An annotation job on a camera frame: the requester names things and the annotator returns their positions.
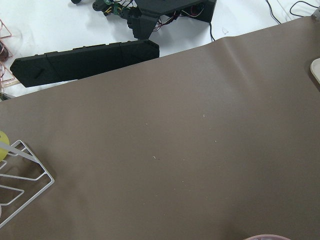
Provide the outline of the white cup holder rack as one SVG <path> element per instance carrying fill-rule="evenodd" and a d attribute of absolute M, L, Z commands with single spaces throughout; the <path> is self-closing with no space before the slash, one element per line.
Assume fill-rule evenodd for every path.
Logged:
<path fill-rule="evenodd" d="M 22 140 L 0 143 L 0 227 L 3 228 L 55 183 Z"/>

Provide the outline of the black bar device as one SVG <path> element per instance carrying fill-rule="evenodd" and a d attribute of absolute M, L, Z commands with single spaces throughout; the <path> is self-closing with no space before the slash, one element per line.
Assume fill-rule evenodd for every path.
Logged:
<path fill-rule="evenodd" d="M 10 70 L 28 88 L 84 79 L 159 56 L 159 45 L 144 39 L 16 58 Z"/>

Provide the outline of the pink bowl of ice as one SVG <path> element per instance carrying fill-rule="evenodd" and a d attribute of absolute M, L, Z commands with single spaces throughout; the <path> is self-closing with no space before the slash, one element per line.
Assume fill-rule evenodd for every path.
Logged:
<path fill-rule="evenodd" d="M 287 237 L 275 234 L 260 234 L 245 238 L 244 240 L 290 240 Z"/>

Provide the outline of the cream rabbit tray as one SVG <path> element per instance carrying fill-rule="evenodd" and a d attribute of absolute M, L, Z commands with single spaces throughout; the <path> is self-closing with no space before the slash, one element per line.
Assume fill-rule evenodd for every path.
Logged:
<path fill-rule="evenodd" d="M 312 61 L 312 63 L 310 64 L 310 71 L 316 81 L 320 84 L 320 58 Z"/>

